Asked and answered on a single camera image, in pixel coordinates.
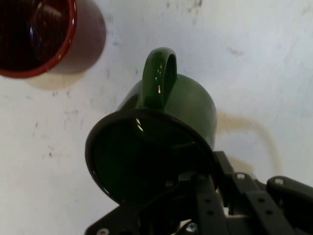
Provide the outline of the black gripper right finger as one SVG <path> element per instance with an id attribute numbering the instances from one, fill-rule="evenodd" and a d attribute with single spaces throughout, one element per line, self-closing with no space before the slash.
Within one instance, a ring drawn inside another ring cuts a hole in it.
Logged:
<path id="1" fill-rule="evenodd" d="M 311 235 L 313 188 L 285 176 L 263 184 L 248 173 L 235 172 L 226 154 L 214 153 L 216 180 L 230 215 L 245 215 L 264 235 Z"/>

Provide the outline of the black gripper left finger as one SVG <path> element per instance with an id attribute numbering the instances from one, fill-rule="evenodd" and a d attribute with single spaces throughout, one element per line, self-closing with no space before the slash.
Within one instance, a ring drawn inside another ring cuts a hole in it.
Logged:
<path id="1" fill-rule="evenodd" d="M 87 235 L 170 235 L 180 222 L 196 224 L 196 235 L 228 235 L 224 211 L 210 175 L 186 181 L 143 202 L 128 202 L 90 225 Z"/>

